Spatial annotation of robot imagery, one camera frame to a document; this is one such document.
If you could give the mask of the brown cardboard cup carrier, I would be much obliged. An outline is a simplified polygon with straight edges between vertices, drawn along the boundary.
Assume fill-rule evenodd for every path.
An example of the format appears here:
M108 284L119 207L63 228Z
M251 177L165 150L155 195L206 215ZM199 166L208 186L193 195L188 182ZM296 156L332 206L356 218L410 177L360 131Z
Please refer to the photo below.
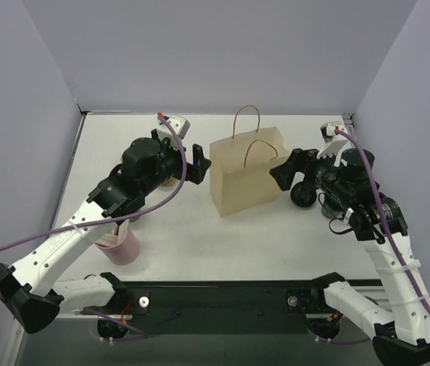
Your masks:
M162 187L172 187L175 185L176 182L177 182L177 179L174 177L171 177L162 183Z

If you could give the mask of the dark plastic cup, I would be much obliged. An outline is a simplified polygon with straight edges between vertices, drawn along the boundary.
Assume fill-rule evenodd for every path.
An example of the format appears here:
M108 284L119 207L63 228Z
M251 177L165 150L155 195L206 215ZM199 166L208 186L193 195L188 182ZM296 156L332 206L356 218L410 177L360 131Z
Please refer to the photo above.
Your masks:
M324 202L322 204L321 211L322 214L329 219L341 219L343 215L342 209L340 207L331 205L328 202Z
M137 217L132 217L129 219L130 223L136 222L139 218L141 218L141 216L137 216Z

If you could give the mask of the beige paper bag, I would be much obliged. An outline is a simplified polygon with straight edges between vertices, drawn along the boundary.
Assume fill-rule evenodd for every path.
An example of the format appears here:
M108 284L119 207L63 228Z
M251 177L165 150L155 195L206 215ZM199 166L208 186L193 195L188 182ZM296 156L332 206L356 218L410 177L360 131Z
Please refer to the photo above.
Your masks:
M274 201L280 188L269 171L286 161L289 151L277 127L244 133L210 144L210 195L221 217Z

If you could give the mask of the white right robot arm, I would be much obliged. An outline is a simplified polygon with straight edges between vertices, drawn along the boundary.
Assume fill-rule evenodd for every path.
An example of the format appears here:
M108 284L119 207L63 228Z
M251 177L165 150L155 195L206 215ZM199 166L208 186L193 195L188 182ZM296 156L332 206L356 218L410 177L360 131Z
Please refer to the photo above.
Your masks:
M397 202L380 193L373 162L365 149L345 150L338 165L317 149L294 149L269 173L298 207L308 208L324 195L334 218L362 244L390 303L390 309L381 308L333 272L316 279L311 306L351 320L372 341L381 364L424 365L430 362L430 296L406 220Z

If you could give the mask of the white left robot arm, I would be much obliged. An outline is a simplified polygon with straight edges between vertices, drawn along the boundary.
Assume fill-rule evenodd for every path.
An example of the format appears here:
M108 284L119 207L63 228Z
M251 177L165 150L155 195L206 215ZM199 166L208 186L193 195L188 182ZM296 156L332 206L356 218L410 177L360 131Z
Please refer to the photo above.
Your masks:
M161 183L176 178L199 185L211 162L197 144L192 153L188 163L185 148L167 138L134 140L59 233L14 264L0 264L0 300L26 333L46 328L61 312L97 307L118 313L124 308L127 288L110 272L80 281L58 279L104 234L140 212Z

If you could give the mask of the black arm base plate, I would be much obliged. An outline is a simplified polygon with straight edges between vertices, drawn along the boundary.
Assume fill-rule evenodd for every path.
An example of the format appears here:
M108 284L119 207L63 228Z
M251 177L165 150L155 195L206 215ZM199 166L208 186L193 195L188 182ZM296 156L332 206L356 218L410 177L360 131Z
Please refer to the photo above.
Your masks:
M341 315L311 281L126 281L101 307L148 336L293 335L335 338Z

